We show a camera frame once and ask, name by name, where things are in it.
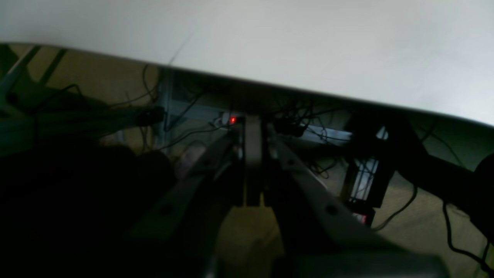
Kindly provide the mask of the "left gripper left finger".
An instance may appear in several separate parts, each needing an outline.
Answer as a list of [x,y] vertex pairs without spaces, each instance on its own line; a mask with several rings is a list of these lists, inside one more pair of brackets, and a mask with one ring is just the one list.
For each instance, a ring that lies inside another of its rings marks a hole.
[[138,255],[136,278],[222,276],[214,249],[231,208],[245,202],[248,121],[238,117],[136,227],[139,237],[155,241],[157,248]]

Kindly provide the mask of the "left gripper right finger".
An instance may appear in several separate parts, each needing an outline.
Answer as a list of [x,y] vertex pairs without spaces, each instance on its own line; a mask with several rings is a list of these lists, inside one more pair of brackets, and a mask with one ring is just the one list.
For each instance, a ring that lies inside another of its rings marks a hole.
[[272,278],[448,278],[442,260],[390,243],[352,215],[278,137],[253,116],[253,204],[272,208],[284,255]]

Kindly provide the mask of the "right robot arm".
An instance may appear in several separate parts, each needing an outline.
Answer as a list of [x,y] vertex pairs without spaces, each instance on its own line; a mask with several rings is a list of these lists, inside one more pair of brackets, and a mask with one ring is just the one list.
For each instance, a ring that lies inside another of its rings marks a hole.
[[350,152],[355,158],[378,161],[368,201],[381,207],[394,172],[467,213],[471,223],[493,241],[493,155],[475,171],[427,153],[410,122],[401,113],[357,112],[345,125],[352,133]]

